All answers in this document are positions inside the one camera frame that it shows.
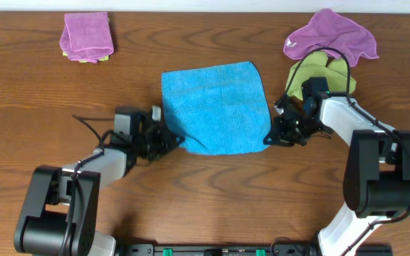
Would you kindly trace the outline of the blue microfibre cloth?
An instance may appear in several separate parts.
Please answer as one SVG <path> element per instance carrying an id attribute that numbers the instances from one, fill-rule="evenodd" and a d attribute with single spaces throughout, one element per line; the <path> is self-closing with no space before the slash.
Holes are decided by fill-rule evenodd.
<path id="1" fill-rule="evenodd" d="M 260 74 L 251 61 L 162 73 L 168 128 L 182 147 L 201 155 L 267 149 L 270 111 Z"/>

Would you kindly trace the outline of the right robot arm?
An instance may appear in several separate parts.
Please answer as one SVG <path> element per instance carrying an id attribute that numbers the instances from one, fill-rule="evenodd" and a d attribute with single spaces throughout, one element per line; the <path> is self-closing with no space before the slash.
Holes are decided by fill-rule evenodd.
<path id="1" fill-rule="evenodd" d="M 349 147 L 344 204 L 305 255 L 356 255 L 380 226 L 410 216 L 410 131 L 399 131 L 363 110 L 351 95 L 307 92 L 303 108 L 283 95 L 265 144 L 304 146 L 314 133 L 337 134 Z"/>

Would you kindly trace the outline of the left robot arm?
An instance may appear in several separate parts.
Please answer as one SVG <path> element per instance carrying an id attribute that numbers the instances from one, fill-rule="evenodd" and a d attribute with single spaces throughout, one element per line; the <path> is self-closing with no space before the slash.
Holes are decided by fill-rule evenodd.
<path id="1" fill-rule="evenodd" d="M 14 232 L 17 252 L 116 255 L 116 239 L 95 229 L 100 190 L 124 178 L 138 159 L 161 159 L 184 137 L 162 124 L 155 111 L 118 112 L 111 120 L 113 128 L 96 136 L 91 155 L 34 170 Z"/>

